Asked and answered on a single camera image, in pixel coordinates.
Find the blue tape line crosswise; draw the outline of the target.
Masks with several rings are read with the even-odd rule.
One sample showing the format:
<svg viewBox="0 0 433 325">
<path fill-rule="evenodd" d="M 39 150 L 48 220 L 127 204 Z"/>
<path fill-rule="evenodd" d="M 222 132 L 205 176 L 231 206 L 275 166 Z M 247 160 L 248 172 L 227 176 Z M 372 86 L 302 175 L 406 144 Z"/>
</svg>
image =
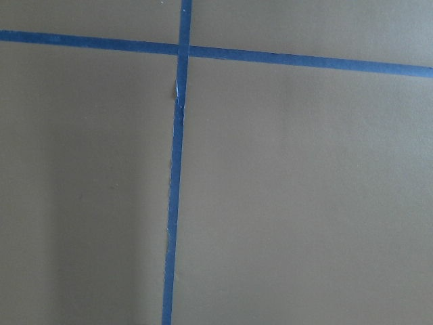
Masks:
<svg viewBox="0 0 433 325">
<path fill-rule="evenodd" d="M 84 37 L 76 35 L 61 35 L 43 32 L 26 32 L 2 30 L 1 40 L 16 43 L 34 43 L 66 47 L 82 47 L 106 49 L 113 51 L 129 51 L 137 53 L 156 53 L 175 56 L 179 46 L 171 43 L 155 43 L 149 41 L 132 41 L 124 39 L 109 39 L 100 37 Z M 359 72 L 374 72 L 380 74 L 395 74 L 409 77 L 432 78 L 431 66 L 416 66 L 408 64 L 393 64 L 363 60 L 348 60 L 317 56 L 303 56 L 288 53 L 271 53 L 265 51 L 249 51 L 243 49 L 225 49 L 217 47 L 202 47 L 191 45 L 189 56 L 216 60 L 233 60 L 243 62 L 260 62 L 288 66 L 304 66 L 311 68 L 326 68 L 335 70 L 350 70 Z"/>
</svg>

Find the blue tape line lengthwise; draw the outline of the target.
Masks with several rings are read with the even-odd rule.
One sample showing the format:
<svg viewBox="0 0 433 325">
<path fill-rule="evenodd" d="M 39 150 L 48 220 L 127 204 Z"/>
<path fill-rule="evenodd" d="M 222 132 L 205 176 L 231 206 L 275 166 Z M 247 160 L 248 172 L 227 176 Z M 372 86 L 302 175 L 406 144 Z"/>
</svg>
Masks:
<svg viewBox="0 0 433 325">
<path fill-rule="evenodd" d="M 189 42 L 192 2 L 182 1 L 180 10 L 179 40 L 177 54 L 176 98 L 173 115 L 173 140 L 171 150 L 170 186 L 168 195 L 167 245 L 164 264 L 164 288 L 161 323 L 172 323 L 173 292 L 175 281 L 175 258 L 177 246 L 177 223 L 179 217 L 179 196 L 181 188 L 181 165 L 183 153 L 183 132 L 187 74 L 189 64 Z"/>
</svg>

